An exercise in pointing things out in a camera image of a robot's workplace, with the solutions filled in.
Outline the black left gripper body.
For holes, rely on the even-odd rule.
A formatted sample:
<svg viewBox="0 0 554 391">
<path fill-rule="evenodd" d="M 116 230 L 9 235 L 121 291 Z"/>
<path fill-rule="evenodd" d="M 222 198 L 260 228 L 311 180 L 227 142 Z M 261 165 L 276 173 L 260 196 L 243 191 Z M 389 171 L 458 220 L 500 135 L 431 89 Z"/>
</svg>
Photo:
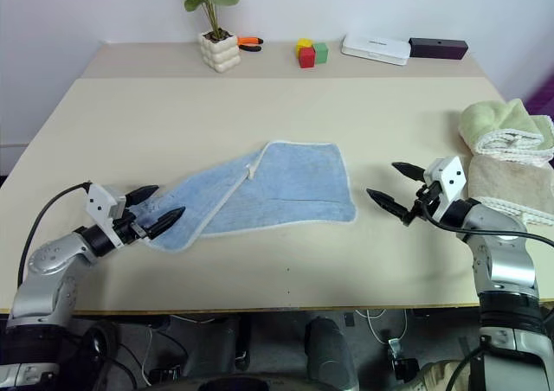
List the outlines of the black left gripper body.
<svg viewBox="0 0 554 391">
<path fill-rule="evenodd" d="M 149 237 L 147 231 L 136 222 L 136 215 L 125 211 L 123 215 L 114 221 L 114 232 L 124 245 L 130 245 L 136 240 Z"/>
</svg>

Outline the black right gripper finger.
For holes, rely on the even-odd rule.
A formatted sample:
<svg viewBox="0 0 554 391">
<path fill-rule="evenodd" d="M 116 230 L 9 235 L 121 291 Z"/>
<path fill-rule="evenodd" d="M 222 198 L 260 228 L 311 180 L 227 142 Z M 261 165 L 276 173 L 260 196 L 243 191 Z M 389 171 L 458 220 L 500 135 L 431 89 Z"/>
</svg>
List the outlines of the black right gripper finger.
<svg viewBox="0 0 554 391">
<path fill-rule="evenodd" d="M 395 199 L 385 194 L 384 192 L 366 189 L 368 196 L 383 210 L 394 215 L 400 221 L 403 221 L 409 211 L 401 204 L 397 203 Z"/>
<path fill-rule="evenodd" d="M 425 169 L 413 165 L 411 163 L 405 163 L 405 162 L 394 162 L 391 164 L 396 170 L 398 170 L 401 174 L 404 176 L 417 181 L 417 182 L 424 182 L 424 173 Z"/>
</svg>

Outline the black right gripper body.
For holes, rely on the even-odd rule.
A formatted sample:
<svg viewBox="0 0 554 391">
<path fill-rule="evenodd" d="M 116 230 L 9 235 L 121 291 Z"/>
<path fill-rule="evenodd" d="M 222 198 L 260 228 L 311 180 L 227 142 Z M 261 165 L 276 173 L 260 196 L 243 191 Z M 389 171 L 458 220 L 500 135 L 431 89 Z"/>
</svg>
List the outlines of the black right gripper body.
<svg viewBox="0 0 554 391">
<path fill-rule="evenodd" d="M 431 209 L 439 206 L 439 196 L 442 188 L 439 182 L 430 185 L 424 184 L 417 192 L 412 208 L 401 218 L 404 226 L 408 227 L 415 218 L 429 221 L 432 218 Z"/>
</svg>

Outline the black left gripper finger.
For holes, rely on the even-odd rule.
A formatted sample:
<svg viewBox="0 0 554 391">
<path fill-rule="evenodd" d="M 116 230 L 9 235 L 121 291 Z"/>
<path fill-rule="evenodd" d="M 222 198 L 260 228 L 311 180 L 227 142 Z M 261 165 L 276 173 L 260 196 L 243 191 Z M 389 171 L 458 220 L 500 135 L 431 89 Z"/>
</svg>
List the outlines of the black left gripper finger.
<svg viewBox="0 0 554 391">
<path fill-rule="evenodd" d="M 161 215 L 151 226 L 145 228 L 147 238 L 154 240 L 170 229 L 181 218 L 185 210 L 186 207 L 174 208 Z"/>
<path fill-rule="evenodd" d="M 138 205 L 150 198 L 157 190 L 158 185 L 145 185 L 140 188 L 134 189 L 126 194 L 125 207 L 129 208 L 134 205 Z"/>
</svg>

